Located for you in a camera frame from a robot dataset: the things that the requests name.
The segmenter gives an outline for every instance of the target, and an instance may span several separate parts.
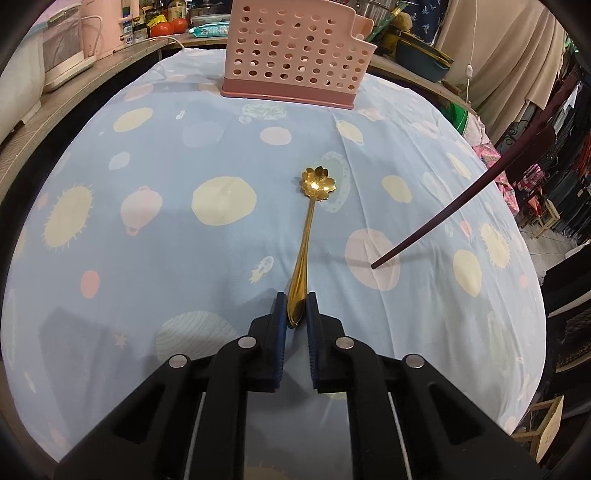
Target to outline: white cable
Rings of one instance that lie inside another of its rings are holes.
[[[100,34],[103,32],[103,17],[100,15],[89,15],[88,17],[82,17],[81,20],[88,20],[89,18],[98,18],[100,20],[99,31],[96,33],[95,47],[92,49],[92,57],[96,55],[96,48],[99,45]]]
[[[470,53],[470,62],[466,65],[466,78],[468,79],[468,83],[466,85],[466,103],[470,103],[468,101],[468,93],[470,91],[470,79],[474,75],[474,69],[472,68],[472,59],[474,58],[474,45],[476,44],[476,24],[478,23],[478,0],[474,0],[476,12],[474,16],[474,32],[472,34],[472,52]]]
[[[138,45],[138,44],[143,43],[145,41],[160,40],[161,38],[167,38],[169,40],[172,40],[173,42],[178,43],[183,50],[186,49],[185,46],[178,40],[178,38],[174,38],[174,37],[172,37],[170,35],[162,35],[161,37],[145,38],[143,40],[140,40],[140,41],[137,41],[135,43],[132,43],[131,45],[124,45],[124,46],[122,46],[120,48],[116,48],[115,50],[113,50],[113,53],[118,52],[118,51],[121,51],[121,50],[125,50],[126,48],[133,47],[134,45]]]

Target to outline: pink cloth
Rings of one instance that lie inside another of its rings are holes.
[[[476,152],[476,155],[484,162],[486,168],[491,168],[499,159],[500,155],[497,152],[494,145],[491,143],[485,145],[476,145],[473,146],[472,149]],[[509,210],[513,214],[513,216],[519,213],[519,206],[517,205],[517,199],[515,198],[515,191],[509,180],[507,180],[507,175],[505,172],[501,173],[497,178],[495,178],[496,186],[498,187],[501,195],[503,195],[503,199],[505,203],[509,207]]]

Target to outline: pot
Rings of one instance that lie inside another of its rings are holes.
[[[357,0],[355,10],[358,15],[370,18],[374,25],[378,25],[386,16],[396,8],[397,0]]]

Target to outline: gold spoon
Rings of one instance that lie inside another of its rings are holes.
[[[335,181],[329,177],[328,170],[322,167],[314,170],[309,167],[301,174],[301,189],[304,195],[310,198],[310,204],[306,214],[300,252],[297,255],[290,290],[287,294],[287,316],[292,328],[297,327],[303,316],[304,302],[308,294],[308,244],[310,243],[314,205],[316,202],[327,200],[329,193],[336,190],[336,186]]]

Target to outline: yellow circle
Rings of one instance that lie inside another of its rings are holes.
[[[256,193],[240,177],[217,177],[193,192],[191,208],[205,225],[221,226],[237,222],[252,213]]]
[[[363,134],[353,124],[349,122],[345,122],[344,120],[339,120],[336,122],[336,128],[341,134],[341,136],[345,137],[347,140],[351,140],[352,142],[357,143],[358,145],[363,145]]]
[[[472,172],[470,172],[470,170],[468,170],[468,168],[458,160],[454,154],[446,153],[446,155],[447,158],[449,158],[449,161],[452,162],[453,168],[456,169],[456,172],[466,179],[472,178]]]
[[[65,191],[51,211],[43,237],[52,248],[63,247],[86,226],[92,193],[86,187]]]
[[[509,265],[511,254],[505,237],[488,223],[482,225],[480,236],[486,243],[491,261],[499,268],[505,268]]]
[[[151,108],[138,108],[121,115],[113,124],[113,130],[117,133],[128,132],[141,127],[152,118],[154,111]]]
[[[410,192],[406,182],[396,175],[388,175],[382,180],[382,187],[397,202],[410,203],[413,194]]]
[[[458,250],[453,256],[453,274],[467,294],[476,297],[482,287],[480,263],[472,252]]]

